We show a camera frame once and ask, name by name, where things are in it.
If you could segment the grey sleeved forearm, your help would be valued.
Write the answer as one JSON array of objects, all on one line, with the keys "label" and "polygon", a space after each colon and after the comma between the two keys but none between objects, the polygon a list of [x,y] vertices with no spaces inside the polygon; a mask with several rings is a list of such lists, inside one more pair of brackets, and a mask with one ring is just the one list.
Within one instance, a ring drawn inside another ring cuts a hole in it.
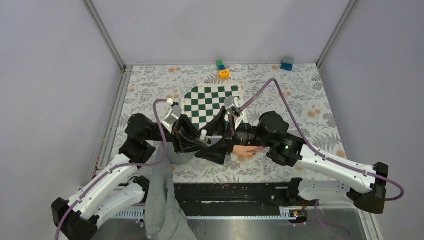
[{"label": "grey sleeved forearm", "polygon": [[191,161],[194,153],[176,153],[171,143],[167,152],[160,146],[153,167],[147,199],[144,222],[149,240],[195,240],[197,237],[189,227],[188,219],[175,195],[174,165],[184,165]]}]

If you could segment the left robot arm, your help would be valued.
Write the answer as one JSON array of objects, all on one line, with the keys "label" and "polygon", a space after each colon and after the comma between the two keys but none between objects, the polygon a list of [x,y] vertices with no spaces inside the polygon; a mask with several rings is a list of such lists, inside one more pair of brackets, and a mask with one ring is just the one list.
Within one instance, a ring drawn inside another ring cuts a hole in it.
[{"label": "left robot arm", "polygon": [[155,192],[140,180],[133,180],[119,193],[112,192],[142,167],[152,167],[164,179],[169,153],[193,155],[206,149],[214,130],[196,129],[185,114],[170,114],[157,122],[140,113],[131,116],[127,140],[111,163],[68,200],[58,198],[52,203],[55,239],[90,240],[119,212],[139,203],[152,204]]}]

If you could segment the person's hand with painted nails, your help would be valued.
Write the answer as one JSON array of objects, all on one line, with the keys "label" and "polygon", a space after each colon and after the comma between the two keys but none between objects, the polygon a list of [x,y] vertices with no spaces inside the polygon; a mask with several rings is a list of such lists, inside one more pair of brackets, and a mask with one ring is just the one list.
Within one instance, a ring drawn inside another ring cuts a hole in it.
[{"label": "person's hand with painted nails", "polygon": [[265,147],[261,146],[242,146],[235,145],[232,153],[240,157],[250,157],[256,155],[259,151],[264,150]]}]

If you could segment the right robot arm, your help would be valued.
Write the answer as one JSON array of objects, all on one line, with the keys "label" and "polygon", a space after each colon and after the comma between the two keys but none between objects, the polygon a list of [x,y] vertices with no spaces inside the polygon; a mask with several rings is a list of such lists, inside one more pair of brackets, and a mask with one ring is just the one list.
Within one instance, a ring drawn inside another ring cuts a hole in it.
[{"label": "right robot arm", "polygon": [[234,146],[268,149],[266,156],[280,166],[302,168],[330,177],[330,180],[293,178],[287,201],[299,206],[304,201],[331,200],[353,204],[358,209],[382,214],[386,203],[388,165],[357,163],[325,152],[288,132],[289,123],[275,111],[262,114],[256,126],[242,123],[227,127],[221,140],[195,154],[199,159],[223,165]]}]

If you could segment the clear nail polish bottle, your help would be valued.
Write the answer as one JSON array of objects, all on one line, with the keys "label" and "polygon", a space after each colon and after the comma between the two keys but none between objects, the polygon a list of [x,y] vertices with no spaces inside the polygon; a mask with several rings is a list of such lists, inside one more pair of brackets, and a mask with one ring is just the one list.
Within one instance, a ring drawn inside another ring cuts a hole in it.
[{"label": "clear nail polish bottle", "polygon": [[208,137],[205,137],[204,139],[199,138],[198,140],[206,146],[210,146],[212,144],[212,141]]}]

